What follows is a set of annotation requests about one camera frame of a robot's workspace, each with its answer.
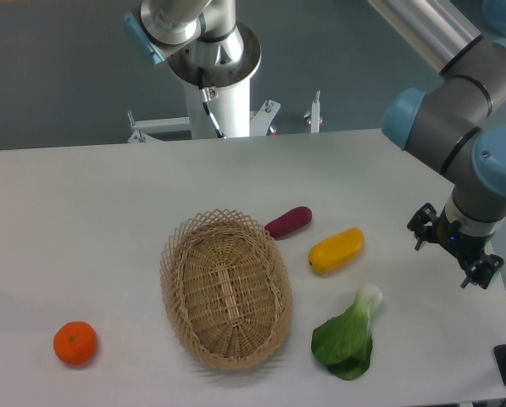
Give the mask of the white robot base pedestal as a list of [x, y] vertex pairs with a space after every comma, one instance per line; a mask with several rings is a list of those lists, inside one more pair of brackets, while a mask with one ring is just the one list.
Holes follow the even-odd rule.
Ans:
[[186, 90], [205, 87], [248, 89], [261, 61], [258, 38], [244, 24], [216, 42], [197, 39], [169, 57], [168, 64]]

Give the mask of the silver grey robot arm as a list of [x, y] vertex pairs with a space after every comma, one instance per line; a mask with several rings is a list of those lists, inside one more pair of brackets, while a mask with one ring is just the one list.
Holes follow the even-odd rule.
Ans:
[[[435, 243], [487, 287], [503, 266], [486, 245], [506, 218], [506, 126], [480, 123], [506, 102], [506, 39], [490, 42], [448, 1], [376, 1], [375, 9], [439, 73], [431, 93], [409, 88], [387, 109], [382, 133], [453, 184], [443, 210], [423, 205], [409, 230]], [[144, 1], [124, 25], [150, 63], [167, 63], [186, 89], [193, 137], [265, 136], [277, 112], [252, 112], [257, 37], [236, 20], [232, 1]]]

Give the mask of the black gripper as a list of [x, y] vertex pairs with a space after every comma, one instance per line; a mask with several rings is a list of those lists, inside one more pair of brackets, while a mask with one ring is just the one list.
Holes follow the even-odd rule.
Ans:
[[485, 246], [491, 236], [471, 236], [462, 232], [461, 223], [449, 222], [445, 215], [437, 217], [435, 208], [425, 203], [412, 216], [407, 229], [413, 233], [415, 250], [426, 243], [438, 243], [457, 259], [465, 278], [462, 288], [475, 285], [487, 289], [494, 275], [504, 266], [504, 259], [496, 254], [486, 254]]

